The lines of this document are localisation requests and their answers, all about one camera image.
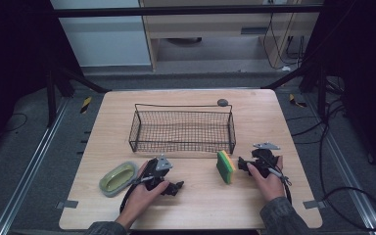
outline person's right hand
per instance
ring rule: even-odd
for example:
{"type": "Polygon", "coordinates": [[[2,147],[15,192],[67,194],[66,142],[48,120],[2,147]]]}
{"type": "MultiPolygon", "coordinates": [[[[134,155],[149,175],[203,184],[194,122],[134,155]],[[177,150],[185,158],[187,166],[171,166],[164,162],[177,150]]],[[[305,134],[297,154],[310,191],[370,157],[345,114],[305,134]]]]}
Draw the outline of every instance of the person's right hand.
{"type": "MultiPolygon", "coordinates": [[[[252,164],[247,164],[249,172],[252,177],[255,179],[256,185],[260,189],[266,202],[279,197],[285,197],[285,191],[283,188],[283,183],[276,175],[270,173],[267,178],[261,176],[258,169],[255,168],[252,164]]],[[[277,161],[277,167],[280,169],[283,168],[283,157],[280,156],[277,161]]]]}
{"type": "MultiPolygon", "coordinates": [[[[148,162],[140,166],[138,177],[142,174],[148,162]]],[[[155,201],[169,185],[169,181],[161,182],[156,188],[149,191],[144,183],[139,184],[130,194],[124,210],[120,213],[116,222],[124,229],[129,230],[133,222],[155,201]]]]}

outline sponge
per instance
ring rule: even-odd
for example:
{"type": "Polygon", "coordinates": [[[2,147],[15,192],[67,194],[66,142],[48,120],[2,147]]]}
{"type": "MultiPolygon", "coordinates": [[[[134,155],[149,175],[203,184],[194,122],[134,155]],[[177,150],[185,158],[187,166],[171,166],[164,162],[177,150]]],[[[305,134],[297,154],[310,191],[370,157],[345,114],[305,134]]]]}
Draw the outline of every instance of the sponge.
{"type": "Polygon", "coordinates": [[[216,157],[216,168],[218,169],[219,174],[226,184],[230,184],[233,172],[236,170],[234,163],[224,150],[217,152],[216,157]]]}

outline wire basket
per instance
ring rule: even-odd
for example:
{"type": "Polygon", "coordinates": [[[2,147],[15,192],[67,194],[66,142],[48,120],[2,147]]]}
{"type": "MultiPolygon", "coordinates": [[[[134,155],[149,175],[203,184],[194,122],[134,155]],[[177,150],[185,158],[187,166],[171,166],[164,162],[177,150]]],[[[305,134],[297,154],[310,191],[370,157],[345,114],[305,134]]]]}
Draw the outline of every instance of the wire basket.
{"type": "Polygon", "coordinates": [[[129,135],[133,152],[225,150],[236,146],[232,106],[135,104],[129,135]]]}

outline person's left hand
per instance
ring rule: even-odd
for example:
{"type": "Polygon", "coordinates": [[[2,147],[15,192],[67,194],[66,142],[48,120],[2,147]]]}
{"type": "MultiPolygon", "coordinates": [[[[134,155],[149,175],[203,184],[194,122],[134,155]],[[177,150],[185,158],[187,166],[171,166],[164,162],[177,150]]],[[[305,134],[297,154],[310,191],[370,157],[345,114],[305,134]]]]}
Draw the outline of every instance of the person's left hand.
{"type": "MultiPolygon", "coordinates": [[[[138,177],[146,167],[145,162],[139,168],[138,177]]],[[[148,191],[144,183],[139,184],[130,194],[126,206],[120,213],[116,222],[129,230],[133,222],[155,201],[155,199],[166,189],[169,181],[161,182],[156,188],[148,191]]]]}

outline jacket sleeve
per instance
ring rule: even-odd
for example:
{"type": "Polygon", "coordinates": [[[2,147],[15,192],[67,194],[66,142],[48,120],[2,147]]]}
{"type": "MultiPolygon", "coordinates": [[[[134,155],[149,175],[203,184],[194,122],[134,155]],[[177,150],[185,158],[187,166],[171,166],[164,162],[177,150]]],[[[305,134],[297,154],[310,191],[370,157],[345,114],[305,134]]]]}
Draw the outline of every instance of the jacket sleeve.
{"type": "Polygon", "coordinates": [[[94,222],[84,235],[126,235],[127,231],[116,222],[94,222]]]}
{"type": "Polygon", "coordinates": [[[304,220],[285,197],[273,199],[260,211],[267,234],[310,234],[304,220]]]}

